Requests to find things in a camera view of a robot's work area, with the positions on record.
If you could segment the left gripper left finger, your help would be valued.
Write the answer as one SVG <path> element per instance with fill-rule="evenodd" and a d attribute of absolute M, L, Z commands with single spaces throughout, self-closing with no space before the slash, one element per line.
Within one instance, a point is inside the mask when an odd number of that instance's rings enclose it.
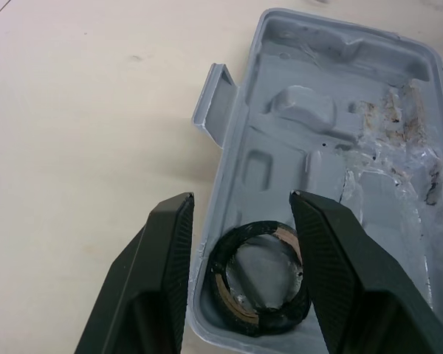
<path fill-rule="evenodd" d="M 110 266 L 77 353 L 180 353 L 194 195 L 159 202 Z"/>

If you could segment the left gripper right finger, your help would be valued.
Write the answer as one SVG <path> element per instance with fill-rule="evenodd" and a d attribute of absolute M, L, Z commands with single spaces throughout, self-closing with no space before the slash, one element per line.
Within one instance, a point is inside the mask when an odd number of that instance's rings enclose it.
<path fill-rule="evenodd" d="M 443 324 L 349 208 L 303 191 L 289 203 L 330 353 L 443 353 Z"/>

